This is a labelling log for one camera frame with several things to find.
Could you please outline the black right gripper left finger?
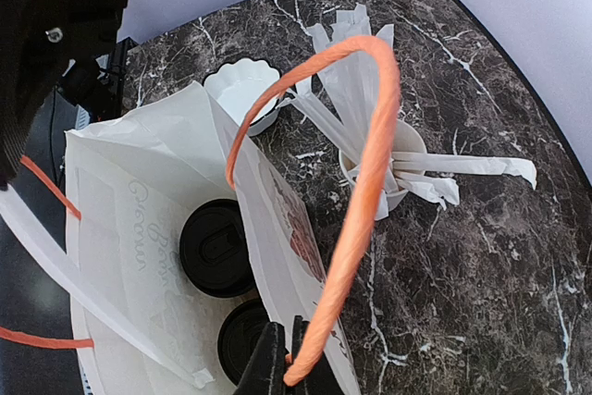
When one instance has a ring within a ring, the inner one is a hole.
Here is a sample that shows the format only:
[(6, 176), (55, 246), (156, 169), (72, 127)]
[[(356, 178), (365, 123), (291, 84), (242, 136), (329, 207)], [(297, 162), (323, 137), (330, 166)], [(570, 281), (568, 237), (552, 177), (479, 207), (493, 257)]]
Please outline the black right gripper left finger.
[(284, 395), (286, 369), (285, 329), (276, 322), (265, 325), (234, 395)]

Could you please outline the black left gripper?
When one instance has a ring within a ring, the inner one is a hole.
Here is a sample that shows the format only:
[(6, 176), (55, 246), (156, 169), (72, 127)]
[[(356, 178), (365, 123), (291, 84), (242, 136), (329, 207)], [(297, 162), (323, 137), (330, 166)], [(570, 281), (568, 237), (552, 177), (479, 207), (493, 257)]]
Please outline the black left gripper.
[(112, 50), (128, 0), (1, 0), (1, 188), (68, 61)]

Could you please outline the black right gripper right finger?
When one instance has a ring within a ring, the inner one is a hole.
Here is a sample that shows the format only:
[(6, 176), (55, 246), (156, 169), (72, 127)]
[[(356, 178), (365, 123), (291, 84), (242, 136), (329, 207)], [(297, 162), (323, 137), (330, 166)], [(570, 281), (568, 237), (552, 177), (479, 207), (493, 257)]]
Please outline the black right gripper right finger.
[[(293, 321), (291, 333), (292, 357), (296, 358), (302, 347), (302, 342), (309, 322), (300, 315)], [(335, 378), (325, 355), (316, 363), (311, 373), (294, 387), (289, 387), (289, 394), (294, 395), (342, 395), (342, 390)]]

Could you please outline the black cup lid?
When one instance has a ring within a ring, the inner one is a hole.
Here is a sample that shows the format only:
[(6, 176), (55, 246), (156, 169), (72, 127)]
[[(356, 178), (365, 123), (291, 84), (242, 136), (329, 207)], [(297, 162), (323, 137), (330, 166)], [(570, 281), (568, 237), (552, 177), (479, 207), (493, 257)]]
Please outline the black cup lid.
[(239, 203), (217, 199), (197, 208), (181, 231), (179, 259), (189, 281), (207, 295), (233, 298), (253, 290)]
[(228, 379), (238, 386), (255, 346), (271, 322), (261, 300), (249, 300), (225, 319), (217, 340), (217, 355)]

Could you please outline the white paper bag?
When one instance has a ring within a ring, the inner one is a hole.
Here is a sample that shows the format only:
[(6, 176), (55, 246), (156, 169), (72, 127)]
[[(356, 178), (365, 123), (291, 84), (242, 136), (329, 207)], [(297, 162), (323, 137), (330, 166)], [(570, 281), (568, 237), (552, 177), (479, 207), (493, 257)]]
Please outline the white paper bag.
[[(282, 380), (290, 387), (301, 385), (308, 379), (322, 358), (327, 358), (332, 371), (338, 372), (338, 358), (350, 357), (346, 340), (338, 334), (339, 315), (370, 243), (375, 216), (382, 202), (401, 99), (400, 70), (391, 46), (375, 36), (351, 37), (310, 57), (269, 87), (246, 115), (228, 153), (226, 178), (229, 187), (239, 197), (239, 225), (233, 226), (228, 217), (222, 215), (226, 205), (221, 200), (213, 200), (202, 204), (191, 214), (179, 239), (179, 260), (184, 268), (220, 259), (228, 252), (230, 241), (238, 241), (244, 248), (265, 247), (265, 242), (256, 238), (263, 235), (266, 229), (278, 227), (279, 212), (272, 211), (266, 216), (249, 209), (246, 193), (251, 190), (251, 186), (235, 178), (236, 173), (248, 169), (236, 166), (238, 161), (247, 157), (242, 144), (248, 127), (257, 113), (275, 96), (356, 52), (366, 52), (376, 61), (377, 105), (328, 276), (315, 280), (321, 294), (310, 325), (301, 346), (293, 348), (291, 354), (280, 359), (288, 367), (281, 375)], [(33, 258), (71, 296), (144, 355), (176, 375), (181, 373), (180, 366), (159, 356), (147, 340), (141, 339), (139, 333), (124, 326), (122, 318), (109, 302), (101, 301), (99, 294), (80, 277), (79, 269), (59, 249), (12, 189), (7, 189), (1, 195), (1, 212), (3, 219)]]

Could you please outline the white straw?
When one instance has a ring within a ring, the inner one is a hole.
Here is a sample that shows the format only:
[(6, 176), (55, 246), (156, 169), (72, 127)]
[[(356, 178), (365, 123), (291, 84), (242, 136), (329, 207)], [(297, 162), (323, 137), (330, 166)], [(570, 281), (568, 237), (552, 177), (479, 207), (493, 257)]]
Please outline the white straw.
[(197, 389), (203, 389), (205, 385), (214, 381), (209, 370), (204, 368), (192, 374), (169, 358), (86, 281), (80, 270), (12, 187), (1, 192), (1, 216), (47, 275), (123, 340)]

